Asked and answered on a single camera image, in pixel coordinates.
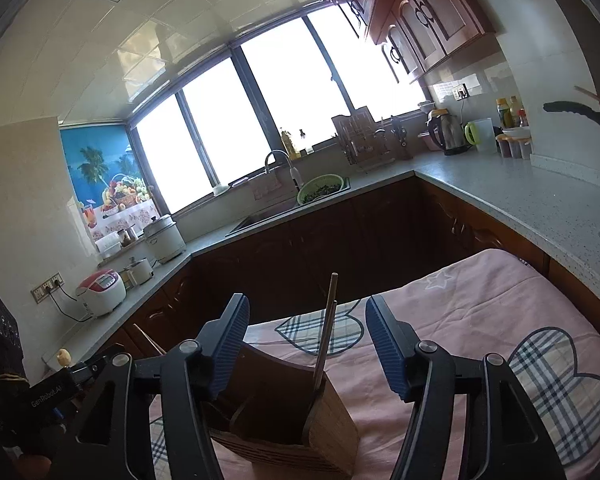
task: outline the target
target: window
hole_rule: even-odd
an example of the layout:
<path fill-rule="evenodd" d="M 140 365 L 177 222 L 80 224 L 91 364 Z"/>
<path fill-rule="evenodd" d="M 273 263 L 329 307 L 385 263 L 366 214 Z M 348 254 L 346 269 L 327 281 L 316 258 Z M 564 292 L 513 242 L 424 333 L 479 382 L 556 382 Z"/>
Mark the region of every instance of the window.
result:
<path fill-rule="evenodd" d="M 264 165 L 271 148 L 231 59 L 182 90 L 221 183 L 229 184 Z"/>
<path fill-rule="evenodd" d="M 138 122 L 134 142 L 170 212 L 262 168 L 283 149 L 280 130 L 302 149 L 333 137 L 331 118 L 353 108 L 376 121 L 418 108 L 420 85 L 358 37 L 356 20 L 325 7 L 232 46 Z"/>
<path fill-rule="evenodd" d="M 342 10 L 350 12 L 348 6 L 343 6 Z M 401 81 L 396 82 L 382 47 L 359 39 L 338 7 L 316 10 L 309 14 L 309 19 L 356 108 L 367 106 L 373 118 L 381 121 L 416 110 L 417 103 L 425 100 L 418 83 L 405 81 L 402 66 L 396 66 L 402 69 L 398 74 Z"/>
<path fill-rule="evenodd" d="M 137 129 L 169 211 L 179 211 L 211 192 L 175 96 L 161 102 L 138 123 Z"/>
<path fill-rule="evenodd" d="M 280 130 L 294 143 L 302 130 L 310 145 L 334 136 L 331 118 L 349 109 L 301 18 L 247 41 L 242 50 Z"/>

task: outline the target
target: kitchen counter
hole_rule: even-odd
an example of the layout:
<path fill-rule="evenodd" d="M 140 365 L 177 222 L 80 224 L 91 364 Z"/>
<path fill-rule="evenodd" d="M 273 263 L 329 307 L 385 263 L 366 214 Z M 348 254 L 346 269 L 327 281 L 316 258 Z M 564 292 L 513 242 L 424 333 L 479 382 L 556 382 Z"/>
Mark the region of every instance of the kitchen counter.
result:
<path fill-rule="evenodd" d="M 239 222 L 224 225 L 187 243 L 180 256 L 154 268 L 154 277 L 127 291 L 113 312 L 74 327 L 66 348 L 74 362 L 91 356 L 161 286 L 190 259 L 264 229 L 353 196 L 414 175 L 451 192 L 528 238 L 569 269 L 600 298 L 600 187 L 558 173 L 533 168 L 528 160 L 477 152 L 444 156 L 426 153 L 367 172 L 352 174 L 350 189 L 275 216 L 227 236 Z M 43 355 L 59 368 L 58 348 Z"/>

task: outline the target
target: sink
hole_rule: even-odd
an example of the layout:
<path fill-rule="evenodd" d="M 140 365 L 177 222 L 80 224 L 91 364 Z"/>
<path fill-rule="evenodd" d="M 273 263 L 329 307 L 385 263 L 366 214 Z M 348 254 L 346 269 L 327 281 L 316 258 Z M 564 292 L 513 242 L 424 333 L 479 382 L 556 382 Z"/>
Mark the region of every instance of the sink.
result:
<path fill-rule="evenodd" d="M 350 187 L 351 187 L 351 184 L 349 182 L 349 178 L 345 178 L 344 179 L 344 187 L 340 191 L 338 191 L 336 193 L 331 193 L 330 195 L 327 195 L 325 197 L 317 198 L 316 200 L 313 200 L 312 202 L 309 202 L 308 204 L 299 205 L 298 198 L 296 196 L 293 198 L 288 198 L 284 202 L 279 202 L 275 205 L 267 207 L 266 209 L 263 209 L 262 211 L 258 211 L 257 213 L 247 216 L 247 218 L 245 218 L 236 227 L 234 227 L 226 236 L 237 233 L 238 231 L 242 231 L 243 229 L 246 229 L 247 227 L 251 227 L 253 225 L 264 222 L 265 220 L 269 220 L 275 216 L 282 215 L 283 213 L 286 213 L 287 211 L 291 211 L 292 209 L 300 209 L 303 207 L 307 207 L 308 205 L 316 203 L 319 200 L 324 200 L 325 198 L 328 198 L 330 196 L 336 195 L 338 193 L 342 193 L 343 191 L 350 189 Z"/>

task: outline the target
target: bright window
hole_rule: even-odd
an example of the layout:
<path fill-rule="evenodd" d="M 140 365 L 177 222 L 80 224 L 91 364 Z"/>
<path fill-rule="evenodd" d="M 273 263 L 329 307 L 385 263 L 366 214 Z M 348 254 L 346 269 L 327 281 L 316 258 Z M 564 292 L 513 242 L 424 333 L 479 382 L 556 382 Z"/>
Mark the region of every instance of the bright window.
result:
<path fill-rule="evenodd" d="M 276 126 L 299 149 L 334 136 L 331 118 L 349 110 L 302 19 L 268 30 L 242 49 Z"/>
<path fill-rule="evenodd" d="M 392 115 L 400 115 L 418 108 L 424 101 L 420 85 L 404 81 L 404 69 L 396 82 L 382 47 L 371 41 L 358 39 L 342 11 L 327 7 L 309 14 L 309 19 L 324 43 L 327 52 L 338 70 L 351 101 L 356 108 L 367 106 L 376 121 Z"/>
<path fill-rule="evenodd" d="M 221 183 L 264 166 L 271 148 L 231 59 L 207 70 L 183 91 Z"/>
<path fill-rule="evenodd" d="M 171 212 L 211 192 L 175 96 L 161 102 L 137 128 L 156 184 Z"/>

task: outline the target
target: chopstick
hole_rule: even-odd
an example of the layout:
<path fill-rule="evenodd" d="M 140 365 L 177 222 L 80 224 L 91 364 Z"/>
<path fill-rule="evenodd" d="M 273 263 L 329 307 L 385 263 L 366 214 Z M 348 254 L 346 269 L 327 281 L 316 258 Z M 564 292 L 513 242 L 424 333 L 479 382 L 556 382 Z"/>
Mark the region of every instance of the chopstick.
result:
<path fill-rule="evenodd" d="M 591 97 L 592 99 L 595 99 L 596 101 L 598 101 L 600 103 L 600 97 L 595 95 L 593 92 L 590 92 L 589 90 L 587 90 L 581 86 L 578 86 L 578 85 L 574 85 L 573 87 L 581 94 L 588 95 L 589 97 Z"/>
<path fill-rule="evenodd" d="M 314 393 L 320 389 L 322 383 L 322 372 L 324 362 L 327 360 L 327 351 L 329 350 L 329 341 L 333 330 L 333 320 L 336 317 L 336 288 L 338 286 L 338 273 L 331 273 L 329 282 L 329 293 L 327 294 L 327 307 L 324 313 L 324 322 L 322 324 L 322 333 L 320 334 L 320 346 L 318 347 L 318 359 L 315 362 L 314 370 Z"/>

